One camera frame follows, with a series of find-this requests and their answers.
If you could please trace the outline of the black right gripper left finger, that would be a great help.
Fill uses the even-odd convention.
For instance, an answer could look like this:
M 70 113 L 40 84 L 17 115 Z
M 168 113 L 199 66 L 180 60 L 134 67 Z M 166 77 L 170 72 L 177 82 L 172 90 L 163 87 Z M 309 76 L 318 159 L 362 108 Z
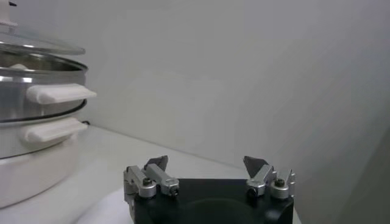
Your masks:
M 141 169 L 138 166 L 127 166 L 123 171 L 124 195 L 152 198 L 159 193 L 175 198 L 179 195 L 180 184 L 177 178 L 169 176 L 165 170 L 168 156 L 151 158 Z

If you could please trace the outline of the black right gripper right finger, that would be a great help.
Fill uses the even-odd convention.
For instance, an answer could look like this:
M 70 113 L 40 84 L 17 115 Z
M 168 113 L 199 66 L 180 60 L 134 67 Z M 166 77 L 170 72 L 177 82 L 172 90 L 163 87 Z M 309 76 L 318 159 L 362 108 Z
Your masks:
M 269 191 L 271 197 L 278 200 L 294 198 L 296 174 L 291 169 L 275 170 L 264 159 L 251 156 L 245 156 L 243 163 L 249 174 L 246 181 L 249 197 L 258 198 Z

